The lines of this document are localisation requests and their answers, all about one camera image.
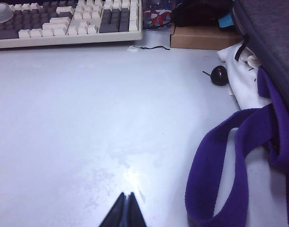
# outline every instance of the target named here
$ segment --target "black pointed object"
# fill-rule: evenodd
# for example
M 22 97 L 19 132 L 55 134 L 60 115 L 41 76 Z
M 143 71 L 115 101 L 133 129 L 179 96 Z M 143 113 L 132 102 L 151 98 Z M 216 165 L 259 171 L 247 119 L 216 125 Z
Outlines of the black pointed object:
M 134 193 L 122 192 L 99 227 L 147 227 Z
M 122 192 L 99 227 L 118 227 L 123 214 L 125 195 Z
M 128 227 L 147 227 L 134 193 L 128 198 Z

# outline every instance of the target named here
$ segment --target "clear plastic cup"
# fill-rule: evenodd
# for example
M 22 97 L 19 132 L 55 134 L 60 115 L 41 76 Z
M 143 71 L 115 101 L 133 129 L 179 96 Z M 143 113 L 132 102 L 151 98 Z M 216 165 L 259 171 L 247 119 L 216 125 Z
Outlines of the clear plastic cup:
M 14 13 L 7 3 L 0 3 L 0 23 L 4 23 L 13 17 Z

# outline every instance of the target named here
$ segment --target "white cloth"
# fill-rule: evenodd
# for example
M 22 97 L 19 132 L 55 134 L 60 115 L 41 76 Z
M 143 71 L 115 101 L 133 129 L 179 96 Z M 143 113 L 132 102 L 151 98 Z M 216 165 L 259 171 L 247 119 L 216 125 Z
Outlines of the white cloth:
M 257 72 L 261 64 L 249 49 L 244 49 L 236 61 L 235 54 L 240 46 L 235 44 L 218 51 L 218 55 L 227 64 L 228 80 L 240 108 L 261 108 L 271 103 L 270 99 L 258 95 Z

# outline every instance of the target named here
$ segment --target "plastic bottle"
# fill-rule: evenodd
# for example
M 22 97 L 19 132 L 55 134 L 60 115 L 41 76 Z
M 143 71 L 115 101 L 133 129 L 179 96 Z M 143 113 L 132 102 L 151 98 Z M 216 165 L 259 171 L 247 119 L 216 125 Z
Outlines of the plastic bottle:
M 144 28 L 168 28 L 163 26 L 170 22 L 170 15 L 176 6 L 176 0 L 142 0 L 143 27 Z

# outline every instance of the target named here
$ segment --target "bag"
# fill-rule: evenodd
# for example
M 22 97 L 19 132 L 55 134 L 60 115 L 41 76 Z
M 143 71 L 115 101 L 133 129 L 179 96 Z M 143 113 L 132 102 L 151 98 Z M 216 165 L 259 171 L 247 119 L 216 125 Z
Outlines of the bag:
M 261 67 L 257 82 L 259 95 L 270 98 L 272 103 L 263 108 L 236 112 L 207 133 L 195 154 L 186 186 L 185 205 L 189 217 L 203 227 L 245 227 L 248 206 L 245 158 L 260 145 L 269 151 L 270 164 L 286 174 L 289 222 L 289 113 Z M 232 128 L 238 128 L 235 179 L 226 203 L 214 216 L 228 134 Z

